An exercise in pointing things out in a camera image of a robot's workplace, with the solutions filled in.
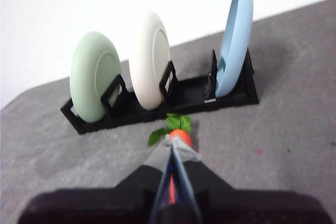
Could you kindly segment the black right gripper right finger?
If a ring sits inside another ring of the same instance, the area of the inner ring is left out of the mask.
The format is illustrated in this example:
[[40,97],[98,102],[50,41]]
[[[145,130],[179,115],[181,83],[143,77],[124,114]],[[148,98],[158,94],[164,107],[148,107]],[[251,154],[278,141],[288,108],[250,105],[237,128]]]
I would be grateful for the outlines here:
[[284,190],[237,189],[210,170],[178,137],[172,140],[203,223],[332,223],[312,196]]

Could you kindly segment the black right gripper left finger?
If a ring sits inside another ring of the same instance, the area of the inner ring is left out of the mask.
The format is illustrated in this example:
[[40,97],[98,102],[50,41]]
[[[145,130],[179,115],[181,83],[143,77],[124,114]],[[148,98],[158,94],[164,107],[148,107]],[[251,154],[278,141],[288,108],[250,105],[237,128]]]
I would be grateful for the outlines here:
[[18,223],[145,223],[171,152],[165,136],[153,153],[111,188],[64,188],[32,198]]

